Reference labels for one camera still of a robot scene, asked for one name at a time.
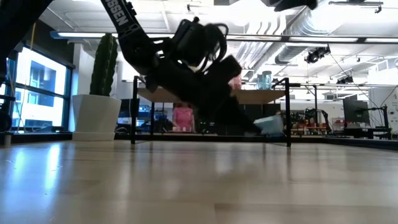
white pot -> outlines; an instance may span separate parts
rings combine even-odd
[[[72,96],[74,141],[113,141],[121,100],[97,95]]]

black metal table frame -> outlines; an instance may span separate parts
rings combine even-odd
[[[133,80],[133,91],[132,91],[132,108],[133,111],[131,113],[131,130],[130,130],[130,141],[131,144],[135,144],[137,140],[137,134],[136,134],[136,119],[138,117],[138,80],[140,80],[142,83],[145,83],[145,80],[143,80],[139,76],[134,76]],[[283,85],[285,86],[285,102],[286,102],[286,124],[290,124],[290,83],[289,83],[289,78],[283,78],[281,81],[275,83],[272,88],[275,90],[275,87],[277,85]],[[150,111],[150,136],[149,139],[155,141],[157,140],[156,136],[154,135],[154,120],[155,120],[155,102],[152,102],[151,105],[151,111]],[[199,136],[200,141],[214,141],[215,138],[220,138],[222,141],[226,142],[272,142],[270,141],[270,138],[266,137],[256,137],[256,138],[245,138],[242,136]],[[187,139],[193,139],[191,136],[172,136],[172,139],[174,141],[184,141]],[[292,145],[292,137],[291,137],[291,126],[286,125],[286,135],[285,135],[285,141],[286,141],[286,146],[290,147]]]

cactus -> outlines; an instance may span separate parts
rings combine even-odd
[[[118,43],[112,34],[105,34],[95,53],[94,69],[91,76],[90,94],[109,96],[112,90]]]

pink shirt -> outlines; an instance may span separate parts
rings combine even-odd
[[[192,114],[191,108],[178,107],[173,110],[174,122],[180,127],[180,131],[192,131]]]

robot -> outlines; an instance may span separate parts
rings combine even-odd
[[[5,60],[29,27],[52,0],[3,0],[0,2],[0,62]],[[151,39],[136,19],[136,12],[126,0],[101,0],[118,33],[126,61],[145,77],[146,88],[166,89],[199,110],[200,116],[220,124],[235,125],[250,133],[261,130],[238,108],[228,82],[242,68],[232,56],[225,57],[225,24],[199,24],[181,21],[173,38]],[[297,6],[317,5],[317,0],[278,0],[265,2],[282,11]],[[190,67],[201,66],[194,72]],[[6,71],[0,71],[0,82]]]

